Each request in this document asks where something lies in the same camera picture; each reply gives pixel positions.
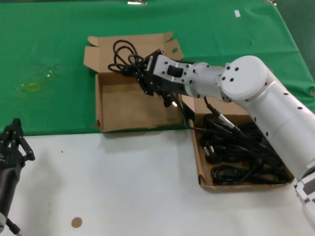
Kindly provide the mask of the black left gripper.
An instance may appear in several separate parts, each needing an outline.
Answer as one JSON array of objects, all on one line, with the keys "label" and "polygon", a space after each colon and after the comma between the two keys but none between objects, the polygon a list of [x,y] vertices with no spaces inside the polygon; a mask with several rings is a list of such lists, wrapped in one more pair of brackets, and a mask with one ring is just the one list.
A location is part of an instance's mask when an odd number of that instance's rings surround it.
[{"label": "black left gripper", "polygon": [[0,170],[23,168],[25,161],[34,161],[34,152],[26,139],[19,118],[14,118],[9,132],[0,135]]}]

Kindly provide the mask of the silver-black right gripper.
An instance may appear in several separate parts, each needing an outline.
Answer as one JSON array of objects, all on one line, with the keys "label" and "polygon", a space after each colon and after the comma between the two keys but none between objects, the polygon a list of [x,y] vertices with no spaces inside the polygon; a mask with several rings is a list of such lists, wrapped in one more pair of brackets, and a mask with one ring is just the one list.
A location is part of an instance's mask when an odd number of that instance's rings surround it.
[{"label": "silver-black right gripper", "polygon": [[191,95],[191,64],[172,60],[163,50],[155,50],[140,62],[147,73],[137,72],[136,79],[144,93],[168,96],[170,93]]}]

